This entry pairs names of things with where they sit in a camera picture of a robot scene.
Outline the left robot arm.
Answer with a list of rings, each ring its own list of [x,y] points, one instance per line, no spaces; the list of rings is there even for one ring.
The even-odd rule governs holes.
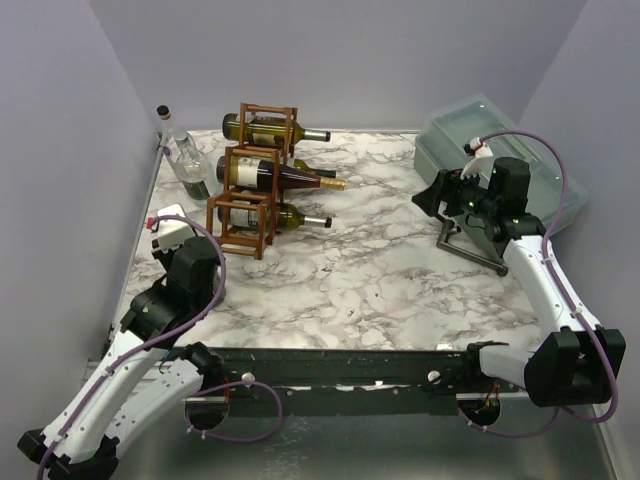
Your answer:
[[[49,425],[20,438],[18,448],[37,464],[38,478],[108,479],[130,444],[170,407],[220,387],[219,359],[195,343],[162,379],[135,389],[224,291],[224,257],[212,237],[192,236],[155,255],[165,276],[131,301],[120,331],[76,397]]]

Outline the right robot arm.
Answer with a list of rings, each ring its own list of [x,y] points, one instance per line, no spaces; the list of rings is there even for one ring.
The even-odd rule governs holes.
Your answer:
[[[479,347],[460,367],[460,379],[480,392],[496,379],[524,389],[538,407],[616,406],[617,374],[626,342],[605,329],[580,301],[552,253],[546,230],[527,210],[530,169],[526,161],[495,160],[489,184],[441,170],[413,196],[426,215],[468,215],[481,220],[484,235],[523,288],[547,336],[534,352],[503,344]]]

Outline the green bottle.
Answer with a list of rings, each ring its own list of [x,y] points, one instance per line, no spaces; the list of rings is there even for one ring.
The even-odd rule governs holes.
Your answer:
[[[283,146],[285,138],[290,144],[297,144],[302,140],[329,142],[329,131],[305,129],[296,121],[291,122],[286,128],[284,117],[251,116],[245,121],[243,130],[243,142],[257,146]]]

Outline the clear bottle dark label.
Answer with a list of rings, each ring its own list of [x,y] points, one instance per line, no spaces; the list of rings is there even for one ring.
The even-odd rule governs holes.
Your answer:
[[[209,159],[198,149],[190,134],[175,138],[178,156],[175,173],[188,196],[194,201],[206,201],[213,193],[214,171]]]

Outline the clear wine bottle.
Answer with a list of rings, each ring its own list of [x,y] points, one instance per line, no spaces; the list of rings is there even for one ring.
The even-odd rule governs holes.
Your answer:
[[[165,147],[163,148],[164,155],[176,178],[183,182],[185,180],[185,173],[178,160],[180,155],[179,146],[188,141],[189,134],[174,121],[166,105],[159,105],[156,108],[156,112],[162,125],[162,137],[166,140]]]

